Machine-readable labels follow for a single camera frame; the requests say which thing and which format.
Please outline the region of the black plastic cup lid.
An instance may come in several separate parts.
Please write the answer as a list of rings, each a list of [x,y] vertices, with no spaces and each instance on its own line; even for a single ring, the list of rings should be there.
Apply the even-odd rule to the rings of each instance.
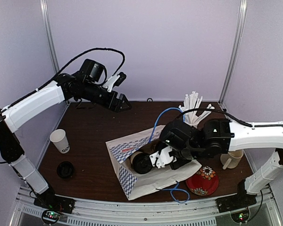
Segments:
[[[137,158],[134,159],[132,167],[138,174],[146,174],[153,169],[150,156],[146,153],[144,153],[144,155],[138,155]]]

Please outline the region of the white paper coffee cup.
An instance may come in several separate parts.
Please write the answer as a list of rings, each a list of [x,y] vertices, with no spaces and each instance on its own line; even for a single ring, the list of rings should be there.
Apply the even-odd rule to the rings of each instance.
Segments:
[[[134,159],[137,158],[138,155],[144,155],[144,153],[143,153],[143,152],[140,152],[140,151],[136,151],[136,152],[134,152],[134,153],[129,157],[130,163],[131,163],[132,165],[133,165]]]

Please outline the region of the blue checkered paper bag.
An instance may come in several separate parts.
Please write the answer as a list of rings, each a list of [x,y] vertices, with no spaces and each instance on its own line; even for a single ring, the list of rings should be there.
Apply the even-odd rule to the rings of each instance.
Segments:
[[[117,179],[130,201],[184,181],[201,168],[192,160],[173,169],[179,159],[171,155],[172,149],[155,150],[162,129],[155,122],[153,128],[106,142]]]

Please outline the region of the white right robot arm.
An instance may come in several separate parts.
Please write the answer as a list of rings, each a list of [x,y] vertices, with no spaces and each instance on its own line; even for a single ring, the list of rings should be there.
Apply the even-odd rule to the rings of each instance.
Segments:
[[[250,201],[250,195],[258,194],[283,172],[283,121],[246,123],[211,119],[198,130],[182,120],[174,120],[163,128],[159,140],[184,160],[242,149],[273,148],[271,157],[245,179],[243,190],[233,196],[232,203],[237,208],[242,208]]]

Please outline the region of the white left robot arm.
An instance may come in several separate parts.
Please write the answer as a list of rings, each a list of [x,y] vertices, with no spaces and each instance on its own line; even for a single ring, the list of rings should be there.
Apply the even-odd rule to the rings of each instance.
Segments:
[[[58,198],[51,193],[46,179],[26,156],[17,132],[43,112],[70,99],[90,101],[113,112],[124,111],[123,105],[128,100],[124,94],[118,94],[113,89],[120,86],[127,76],[124,72],[116,71],[106,81],[99,83],[105,71],[104,65],[86,59],[77,72],[59,73],[22,100],[0,108],[0,154],[3,163],[10,165],[40,195],[41,203],[48,209],[57,207]]]

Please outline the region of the red floral plate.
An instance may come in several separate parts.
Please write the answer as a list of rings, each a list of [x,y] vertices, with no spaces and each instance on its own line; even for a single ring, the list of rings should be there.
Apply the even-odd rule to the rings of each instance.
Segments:
[[[217,173],[209,166],[201,168],[185,181],[189,190],[198,196],[208,196],[214,193],[219,186]]]

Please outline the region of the cream ceramic mug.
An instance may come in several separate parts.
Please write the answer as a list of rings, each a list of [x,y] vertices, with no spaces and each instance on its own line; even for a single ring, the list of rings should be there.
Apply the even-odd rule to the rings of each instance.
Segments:
[[[222,169],[234,169],[238,166],[240,160],[244,156],[243,150],[237,150],[229,152],[227,154],[221,154],[220,161],[222,163]]]

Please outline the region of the black plastic lid stack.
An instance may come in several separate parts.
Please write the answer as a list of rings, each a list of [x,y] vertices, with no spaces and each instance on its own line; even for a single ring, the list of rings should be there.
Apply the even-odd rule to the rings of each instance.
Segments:
[[[74,166],[69,161],[63,161],[57,166],[57,175],[62,179],[70,178],[74,173]]]

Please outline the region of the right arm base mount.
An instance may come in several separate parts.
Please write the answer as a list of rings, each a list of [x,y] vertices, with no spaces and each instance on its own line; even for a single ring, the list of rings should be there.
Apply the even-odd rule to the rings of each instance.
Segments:
[[[247,194],[244,182],[245,180],[242,180],[237,185],[237,194],[216,199],[219,213],[246,208],[257,203],[257,195]]]

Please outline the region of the aluminium front rail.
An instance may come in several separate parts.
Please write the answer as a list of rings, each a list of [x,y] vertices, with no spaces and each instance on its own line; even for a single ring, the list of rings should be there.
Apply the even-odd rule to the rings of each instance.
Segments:
[[[269,186],[263,190],[258,214],[241,226],[283,226],[278,206]],[[216,197],[176,202],[106,202],[73,198],[71,214],[63,214],[53,226],[239,226],[233,212],[218,211]],[[30,189],[21,186],[8,226],[45,226],[44,208],[35,206]]]

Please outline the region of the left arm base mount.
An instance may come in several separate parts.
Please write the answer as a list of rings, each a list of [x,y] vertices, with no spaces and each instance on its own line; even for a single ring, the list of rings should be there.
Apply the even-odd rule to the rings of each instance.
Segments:
[[[47,210],[53,210],[59,213],[71,214],[73,212],[75,200],[56,195],[51,186],[49,186],[49,188],[42,194],[34,194],[36,196],[34,200],[35,206],[39,206]]]

